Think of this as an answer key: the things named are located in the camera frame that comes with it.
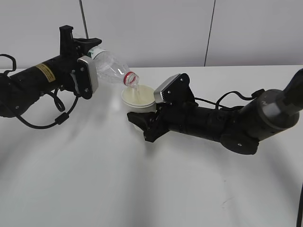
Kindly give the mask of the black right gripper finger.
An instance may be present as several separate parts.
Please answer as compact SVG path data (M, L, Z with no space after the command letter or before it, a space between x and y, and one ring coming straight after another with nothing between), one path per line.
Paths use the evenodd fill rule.
M150 118L152 116L151 112L147 113L135 113L128 112L128 121L139 127L140 129L148 129L150 124Z
M163 105L162 104L156 104L156 112L162 110Z

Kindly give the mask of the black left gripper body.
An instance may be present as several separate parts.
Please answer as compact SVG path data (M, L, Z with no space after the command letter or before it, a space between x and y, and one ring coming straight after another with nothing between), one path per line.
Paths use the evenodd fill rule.
M76 68L77 59L81 57L78 43L60 42L59 78L64 78Z

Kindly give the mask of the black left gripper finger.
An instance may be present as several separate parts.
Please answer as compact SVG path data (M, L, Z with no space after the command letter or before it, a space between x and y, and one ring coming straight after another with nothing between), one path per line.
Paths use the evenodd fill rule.
M60 55L69 55L73 51L73 27L69 25L59 27L60 30Z
M77 53L81 56L87 55L90 49L102 43L102 40L99 38L74 38L73 41L76 46Z

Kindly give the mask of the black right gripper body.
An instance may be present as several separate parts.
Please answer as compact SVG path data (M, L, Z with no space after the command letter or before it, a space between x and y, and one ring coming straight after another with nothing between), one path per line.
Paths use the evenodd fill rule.
M187 134L187 119L195 107L196 103L163 105L162 110L150 118L149 128L143 133L144 139L154 142L169 131Z

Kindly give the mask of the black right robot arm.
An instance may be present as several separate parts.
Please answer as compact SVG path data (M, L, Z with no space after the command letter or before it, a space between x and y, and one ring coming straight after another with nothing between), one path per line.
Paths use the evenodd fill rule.
M245 106L200 107L190 89L186 73L169 77L154 92L156 111L129 112L128 121L143 131L144 139L154 142L169 131L221 143L226 149L253 155L260 141L295 126L303 108L303 72L295 73L283 90L260 89Z

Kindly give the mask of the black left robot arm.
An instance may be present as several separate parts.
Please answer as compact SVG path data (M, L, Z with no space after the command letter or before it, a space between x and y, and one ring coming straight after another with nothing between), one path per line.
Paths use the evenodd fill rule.
M98 38L73 38L72 26L60 30L60 54L38 65L8 76L0 75L0 115L22 115L32 104L55 89L91 99L98 77L89 50L102 43Z

